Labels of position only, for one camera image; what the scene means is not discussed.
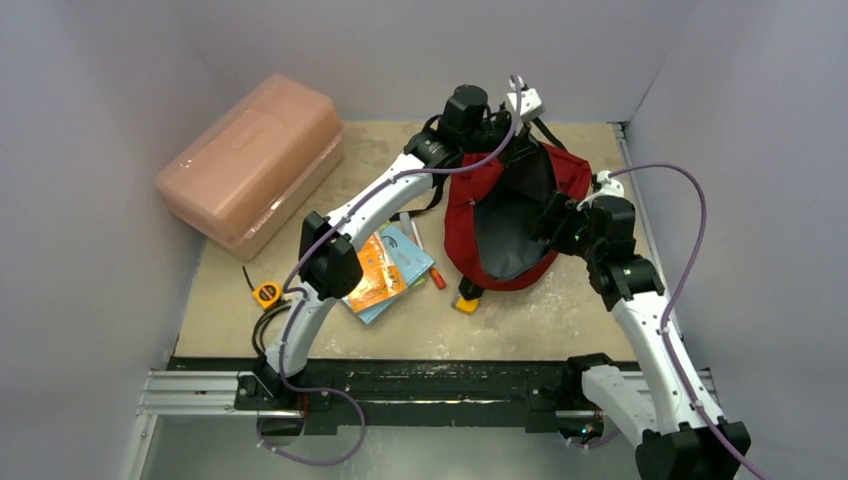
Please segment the orange booklet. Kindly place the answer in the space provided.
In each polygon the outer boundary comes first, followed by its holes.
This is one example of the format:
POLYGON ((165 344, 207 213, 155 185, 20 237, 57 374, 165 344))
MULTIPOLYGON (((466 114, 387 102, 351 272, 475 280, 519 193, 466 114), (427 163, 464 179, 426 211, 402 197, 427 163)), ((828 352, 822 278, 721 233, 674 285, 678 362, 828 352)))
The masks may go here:
POLYGON ((354 313, 377 307, 407 289, 399 267, 378 233, 372 234, 357 254, 362 278, 345 297, 354 313))

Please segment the red backpack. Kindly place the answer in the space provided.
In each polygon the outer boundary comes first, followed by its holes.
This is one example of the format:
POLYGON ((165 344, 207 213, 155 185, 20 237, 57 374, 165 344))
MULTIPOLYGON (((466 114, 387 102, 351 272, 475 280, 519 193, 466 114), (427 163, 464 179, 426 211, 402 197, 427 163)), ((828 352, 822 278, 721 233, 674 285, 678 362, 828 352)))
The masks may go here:
MULTIPOLYGON (((537 152, 524 159, 495 158, 464 174, 438 176, 427 204, 447 203, 444 215, 445 253, 461 275, 458 294, 480 298, 488 291, 518 291, 539 281, 556 255, 530 239, 541 210, 557 192, 581 200, 588 191, 590 163, 571 152, 547 126, 533 121, 544 138, 537 152)), ((491 151, 487 118, 454 127, 431 117, 405 146, 423 163, 444 168, 468 166, 491 151)))

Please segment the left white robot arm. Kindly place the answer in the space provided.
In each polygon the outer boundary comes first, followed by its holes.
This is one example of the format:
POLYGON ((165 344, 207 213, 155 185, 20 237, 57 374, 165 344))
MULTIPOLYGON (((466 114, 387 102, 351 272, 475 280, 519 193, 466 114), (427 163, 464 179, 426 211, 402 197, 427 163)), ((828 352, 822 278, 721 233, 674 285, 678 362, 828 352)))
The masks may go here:
POLYGON ((444 168, 440 163, 423 163, 409 149, 354 199, 327 218, 317 217, 319 236, 306 240, 306 249, 280 288, 282 293, 295 296, 288 320, 279 338, 266 350, 265 365, 254 373, 260 397, 272 408, 289 407, 299 392, 324 390, 297 387, 293 376, 305 368, 308 352, 336 301, 360 282, 357 252, 365 241, 402 206, 431 189, 436 177, 464 174, 490 164, 525 124, 544 111, 538 91, 527 85, 508 94, 506 105, 513 109, 511 124, 505 137, 482 160, 444 168))

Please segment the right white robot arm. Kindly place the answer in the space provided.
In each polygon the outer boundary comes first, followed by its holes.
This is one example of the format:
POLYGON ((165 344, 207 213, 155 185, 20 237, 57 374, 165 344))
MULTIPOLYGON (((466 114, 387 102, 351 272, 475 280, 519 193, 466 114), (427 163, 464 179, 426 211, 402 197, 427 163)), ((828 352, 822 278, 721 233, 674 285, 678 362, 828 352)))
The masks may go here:
POLYGON ((669 319, 669 299, 654 264, 637 254, 635 208, 622 197, 578 201, 557 193, 533 235, 586 263, 588 279, 635 353, 648 392, 605 364, 564 376, 561 392, 576 407, 590 402, 634 448, 643 479, 732 479, 751 438, 726 419, 669 319))

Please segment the light blue notebook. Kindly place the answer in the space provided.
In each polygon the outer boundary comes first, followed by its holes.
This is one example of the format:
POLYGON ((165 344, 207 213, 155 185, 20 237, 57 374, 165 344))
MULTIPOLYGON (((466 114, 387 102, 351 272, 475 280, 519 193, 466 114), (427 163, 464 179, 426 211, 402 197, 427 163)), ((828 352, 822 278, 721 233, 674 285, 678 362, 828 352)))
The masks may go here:
POLYGON ((359 314, 351 310, 344 297, 344 304, 366 325, 373 323, 401 296, 408 293, 414 286, 422 283, 423 277, 435 263, 434 259, 424 250, 421 250, 414 240, 391 223, 379 227, 375 233, 380 235, 383 244, 388 248, 392 259, 399 267, 406 281, 407 289, 393 299, 359 314))

